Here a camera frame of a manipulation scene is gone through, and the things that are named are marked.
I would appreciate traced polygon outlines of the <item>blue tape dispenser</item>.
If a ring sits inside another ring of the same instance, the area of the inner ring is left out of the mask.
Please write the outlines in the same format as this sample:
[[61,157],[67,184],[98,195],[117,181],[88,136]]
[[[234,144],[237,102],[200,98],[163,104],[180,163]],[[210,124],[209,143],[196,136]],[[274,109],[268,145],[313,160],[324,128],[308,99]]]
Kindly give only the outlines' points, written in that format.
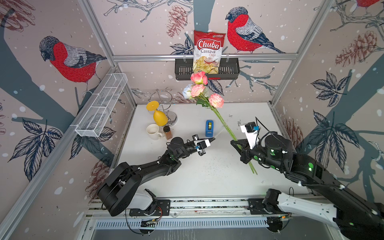
[[214,122],[212,120],[206,121],[205,136],[212,138],[214,136]]

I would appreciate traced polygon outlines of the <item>pink flower bouquet green stems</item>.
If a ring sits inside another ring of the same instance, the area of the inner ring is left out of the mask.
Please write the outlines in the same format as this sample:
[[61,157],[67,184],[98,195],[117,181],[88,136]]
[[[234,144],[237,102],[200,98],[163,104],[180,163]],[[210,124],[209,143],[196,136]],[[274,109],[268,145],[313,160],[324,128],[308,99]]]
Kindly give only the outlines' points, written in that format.
[[183,97],[185,100],[195,101],[196,105],[201,105],[206,109],[212,110],[226,131],[232,137],[234,141],[237,141],[235,134],[230,129],[228,124],[225,122],[224,118],[219,113],[219,108],[222,108],[224,105],[224,99],[219,94],[218,91],[212,90],[209,87],[209,80],[205,72],[192,73],[190,77],[192,84],[186,86],[183,90]]

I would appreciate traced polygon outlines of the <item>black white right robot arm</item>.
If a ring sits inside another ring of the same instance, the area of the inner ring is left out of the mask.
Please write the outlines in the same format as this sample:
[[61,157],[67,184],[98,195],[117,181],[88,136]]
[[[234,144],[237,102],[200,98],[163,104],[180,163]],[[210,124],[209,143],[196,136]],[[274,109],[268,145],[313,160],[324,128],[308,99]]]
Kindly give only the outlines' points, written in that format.
[[268,214],[295,213],[326,223],[350,240],[384,238],[384,205],[371,203],[339,182],[320,163],[308,155],[293,151],[292,142],[277,133],[265,139],[264,146],[247,139],[231,141],[245,164],[252,160],[282,173],[286,179],[320,194],[329,204],[294,198],[281,191],[268,189],[255,210]]

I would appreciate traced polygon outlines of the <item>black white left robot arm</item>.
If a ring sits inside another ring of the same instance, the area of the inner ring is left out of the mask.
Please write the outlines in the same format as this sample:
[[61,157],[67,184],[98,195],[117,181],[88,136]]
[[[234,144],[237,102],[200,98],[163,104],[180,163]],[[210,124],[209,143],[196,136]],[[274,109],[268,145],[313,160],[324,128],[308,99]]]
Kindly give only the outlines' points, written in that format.
[[98,187],[97,196],[102,206],[112,217],[121,214],[134,199],[140,185],[174,173],[181,166],[181,159],[194,153],[203,156],[214,140],[214,137],[200,139],[194,135],[192,141],[184,142],[175,137],[167,143],[165,153],[153,162],[134,166],[126,162],[119,164]]

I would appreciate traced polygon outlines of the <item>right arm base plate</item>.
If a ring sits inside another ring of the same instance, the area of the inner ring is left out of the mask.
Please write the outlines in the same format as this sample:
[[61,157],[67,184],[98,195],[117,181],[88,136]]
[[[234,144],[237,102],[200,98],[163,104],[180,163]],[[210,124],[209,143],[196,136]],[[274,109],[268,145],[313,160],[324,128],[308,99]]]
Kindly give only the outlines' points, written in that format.
[[277,200],[248,199],[251,215],[288,215],[278,208]]

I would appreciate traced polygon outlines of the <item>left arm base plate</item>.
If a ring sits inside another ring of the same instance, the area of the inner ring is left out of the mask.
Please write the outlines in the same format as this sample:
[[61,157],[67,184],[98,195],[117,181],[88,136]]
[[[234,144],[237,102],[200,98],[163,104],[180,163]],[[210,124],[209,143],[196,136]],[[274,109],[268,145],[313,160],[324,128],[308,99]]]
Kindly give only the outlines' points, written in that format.
[[170,200],[155,200],[145,210],[130,209],[130,217],[161,217],[169,216],[171,208]]

